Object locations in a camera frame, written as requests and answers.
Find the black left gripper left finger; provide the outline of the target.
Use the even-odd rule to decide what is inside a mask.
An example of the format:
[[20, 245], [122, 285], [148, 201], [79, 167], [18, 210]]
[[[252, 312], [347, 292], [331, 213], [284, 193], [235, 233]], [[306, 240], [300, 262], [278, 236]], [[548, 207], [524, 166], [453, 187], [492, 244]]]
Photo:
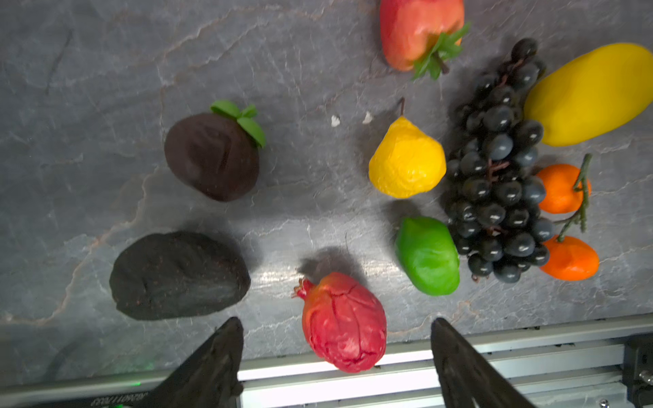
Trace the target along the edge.
[[228, 319], [200, 348], [145, 398], [146, 407], [235, 407], [243, 392], [237, 374], [243, 326]]

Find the dark purple fake mangosteen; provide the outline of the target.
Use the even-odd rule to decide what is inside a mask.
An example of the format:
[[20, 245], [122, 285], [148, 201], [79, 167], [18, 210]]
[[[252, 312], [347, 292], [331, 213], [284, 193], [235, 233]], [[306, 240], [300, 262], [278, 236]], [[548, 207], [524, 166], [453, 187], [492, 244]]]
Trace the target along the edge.
[[256, 185], [259, 151], [267, 140], [255, 121], [254, 105], [241, 110], [229, 100], [217, 100], [210, 109], [173, 125], [164, 155], [181, 182], [213, 200], [231, 202]]

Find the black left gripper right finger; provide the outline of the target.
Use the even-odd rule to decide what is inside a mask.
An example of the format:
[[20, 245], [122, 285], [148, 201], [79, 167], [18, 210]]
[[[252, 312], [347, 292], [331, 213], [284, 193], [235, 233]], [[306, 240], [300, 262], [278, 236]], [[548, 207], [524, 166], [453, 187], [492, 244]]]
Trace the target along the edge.
[[430, 343], [445, 406], [534, 408], [447, 320], [432, 322]]

